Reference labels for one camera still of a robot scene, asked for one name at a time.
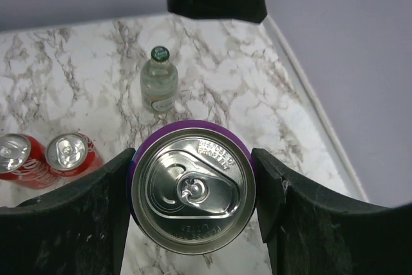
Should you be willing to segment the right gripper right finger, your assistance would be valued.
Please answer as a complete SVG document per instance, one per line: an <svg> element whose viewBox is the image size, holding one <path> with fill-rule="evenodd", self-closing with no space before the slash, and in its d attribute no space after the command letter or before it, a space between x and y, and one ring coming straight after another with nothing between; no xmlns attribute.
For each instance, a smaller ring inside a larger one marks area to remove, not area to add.
<svg viewBox="0 0 412 275"><path fill-rule="evenodd" d="M253 149L257 217L273 274L410 274L411 206L344 196Z"/></svg>

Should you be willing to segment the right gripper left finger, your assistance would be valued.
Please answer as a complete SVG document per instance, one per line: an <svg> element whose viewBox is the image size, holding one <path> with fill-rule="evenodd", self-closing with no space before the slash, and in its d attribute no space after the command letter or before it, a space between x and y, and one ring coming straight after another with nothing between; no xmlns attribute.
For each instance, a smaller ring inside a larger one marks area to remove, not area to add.
<svg viewBox="0 0 412 275"><path fill-rule="evenodd" d="M94 172L1 208L1 274L120 274L129 208L125 149Z"/></svg>

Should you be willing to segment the purple soda can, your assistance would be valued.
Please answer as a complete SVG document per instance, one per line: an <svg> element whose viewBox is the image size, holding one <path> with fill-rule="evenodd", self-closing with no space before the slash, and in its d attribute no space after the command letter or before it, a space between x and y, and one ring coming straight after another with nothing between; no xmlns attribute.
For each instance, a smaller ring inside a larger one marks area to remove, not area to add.
<svg viewBox="0 0 412 275"><path fill-rule="evenodd" d="M226 128L182 120L151 134L127 172L131 216L159 246L214 252L237 238L256 207L250 151Z"/></svg>

